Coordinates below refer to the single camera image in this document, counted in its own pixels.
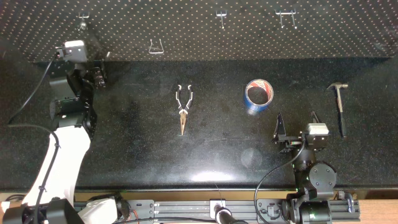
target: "workbench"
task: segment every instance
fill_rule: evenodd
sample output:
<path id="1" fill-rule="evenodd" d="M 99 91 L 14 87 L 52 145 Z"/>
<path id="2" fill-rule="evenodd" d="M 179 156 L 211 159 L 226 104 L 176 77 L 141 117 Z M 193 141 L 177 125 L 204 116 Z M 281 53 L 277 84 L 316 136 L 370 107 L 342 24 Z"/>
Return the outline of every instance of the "workbench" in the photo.
<path id="1" fill-rule="evenodd" d="M 271 143 L 278 112 L 287 134 L 298 135 L 315 111 L 331 136 L 317 159 L 337 170 L 337 189 L 398 186 L 398 59 L 336 58 L 196 62 L 106 62 L 108 86 L 95 92 L 94 140 L 81 165 L 76 190 L 252 190 L 290 154 Z M 38 82 L 45 64 L 0 61 L 0 122 L 5 124 Z M 247 83 L 267 80 L 268 109 L 248 115 Z M 338 131 L 335 92 L 341 91 L 348 138 Z M 177 85 L 192 85 L 185 134 L 175 100 Z M 48 81 L 16 123 L 50 125 Z M 186 103 L 188 91 L 182 91 Z M 40 130 L 0 127 L 0 190 L 27 191 L 48 148 Z M 266 190 L 294 189 L 286 167 L 264 181 Z"/>

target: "hammer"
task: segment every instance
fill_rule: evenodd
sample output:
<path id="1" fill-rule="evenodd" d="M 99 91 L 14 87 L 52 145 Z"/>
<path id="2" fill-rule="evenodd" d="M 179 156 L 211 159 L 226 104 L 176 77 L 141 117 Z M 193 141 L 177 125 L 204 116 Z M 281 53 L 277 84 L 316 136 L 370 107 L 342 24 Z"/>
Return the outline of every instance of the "hammer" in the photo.
<path id="1" fill-rule="evenodd" d="M 344 122 L 344 117 L 343 117 L 343 105 L 341 104 L 341 97 L 340 97 L 340 88 L 347 88 L 348 84 L 341 84 L 340 82 L 337 83 L 332 83 L 328 88 L 330 89 L 331 87 L 335 87 L 335 90 L 337 92 L 337 105 L 338 105 L 338 119 L 340 122 L 340 133 L 341 133 L 341 137 L 345 138 L 347 137 L 347 130 L 346 130 L 346 125 Z"/>

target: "blue tape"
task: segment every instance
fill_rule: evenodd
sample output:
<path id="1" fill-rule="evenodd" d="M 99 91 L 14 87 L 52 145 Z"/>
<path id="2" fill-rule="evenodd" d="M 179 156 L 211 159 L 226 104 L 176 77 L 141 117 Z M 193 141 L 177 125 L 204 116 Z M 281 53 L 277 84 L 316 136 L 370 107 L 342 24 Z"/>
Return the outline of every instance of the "blue tape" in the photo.
<path id="1" fill-rule="evenodd" d="M 262 89 L 264 89 L 264 91 L 268 95 L 268 101 L 262 105 L 253 103 L 248 96 L 248 90 L 252 87 L 261 87 Z M 249 114 L 256 114 L 260 111 L 265 110 L 268 107 L 268 105 L 271 103 L 273 98 L 274 98 L 274 90 L 272 89 L 271 84 L 269 84 L 269 82 L 262 80 L 262 79 L 256 79 L 256 80 L 250 81 L 249 84 L 246 85 L 246 88 L 244 90 L 243 100 L 248 108 Z"/>

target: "hammer head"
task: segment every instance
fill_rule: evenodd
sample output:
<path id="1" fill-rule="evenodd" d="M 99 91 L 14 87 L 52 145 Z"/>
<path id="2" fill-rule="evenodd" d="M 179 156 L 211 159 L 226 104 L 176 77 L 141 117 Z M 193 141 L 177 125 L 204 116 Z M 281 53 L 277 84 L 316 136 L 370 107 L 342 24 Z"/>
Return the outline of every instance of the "hammer head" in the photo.
<path id="1" fill-rule="evenodd" d="M 331 87 L 335 87 L 336 89 L 347 88 L 347 87 L 348 87 L 348 84 L 347 84 L 347 83 L 342 84 L 342 83 L 340 83 L 340 82 L 332 83 L 332 84 L 330 84 L 330 86 L 327 88 L 327 90 L 330 89 Z"/>

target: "hammer handle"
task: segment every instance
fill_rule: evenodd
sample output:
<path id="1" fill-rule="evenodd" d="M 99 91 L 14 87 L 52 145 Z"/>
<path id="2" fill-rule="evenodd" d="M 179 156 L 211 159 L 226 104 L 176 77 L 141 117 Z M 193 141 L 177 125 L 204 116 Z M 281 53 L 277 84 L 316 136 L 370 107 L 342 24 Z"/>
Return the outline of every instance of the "hammer handle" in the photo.
<path id="1" fill-rule="evenodd" d="M 340 121 L 340 133 L 341 133 L 341 137 L 344 139 L 347 137 L 347 129 L 346 129 L 346 123 L 344 121 L 344 117 L 343 117 L 343 112 L 339 113 L 339 121 Z"/>

